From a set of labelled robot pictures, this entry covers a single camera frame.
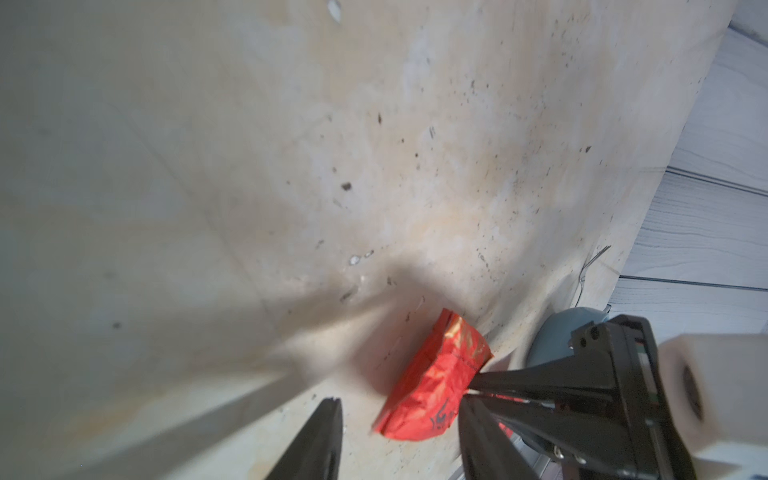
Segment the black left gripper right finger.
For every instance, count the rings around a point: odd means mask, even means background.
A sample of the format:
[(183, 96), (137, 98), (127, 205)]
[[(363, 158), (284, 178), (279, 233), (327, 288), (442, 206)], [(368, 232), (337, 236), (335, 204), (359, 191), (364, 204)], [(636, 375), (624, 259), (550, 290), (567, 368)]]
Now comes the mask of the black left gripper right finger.
[(462, 398), (458, 425), (462, 466), (466, 479), (536, 480), (539, 478), (479, 398)]

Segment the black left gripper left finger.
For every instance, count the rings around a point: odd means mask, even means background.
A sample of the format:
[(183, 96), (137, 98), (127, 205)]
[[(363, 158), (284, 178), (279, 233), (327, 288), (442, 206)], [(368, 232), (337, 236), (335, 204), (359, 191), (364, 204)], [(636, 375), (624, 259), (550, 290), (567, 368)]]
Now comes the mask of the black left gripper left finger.
[(266, 476), (267, 480), (336, 480), (343, 443), (343, 407), (324, 398)]

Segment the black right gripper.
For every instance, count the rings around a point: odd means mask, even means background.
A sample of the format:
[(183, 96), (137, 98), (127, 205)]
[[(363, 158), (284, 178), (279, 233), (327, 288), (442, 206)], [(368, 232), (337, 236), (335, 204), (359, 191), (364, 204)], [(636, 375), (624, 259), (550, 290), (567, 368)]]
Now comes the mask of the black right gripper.
[[(672, 422), (649, 321), (618, 315), (590, 322), (571, 332), (570, 346), (579, 355), (480, 373), (469, 389), (519, 398), (613, 394), (606, 406), (587, 408), (604, 418), (495, 397), (476, 399), (519, 435), (543, 439), (581, 465), (569, 467), (571, 479), (695, 479), (692, 458)], [(607, 353), (583, 353), (588, 349)]]

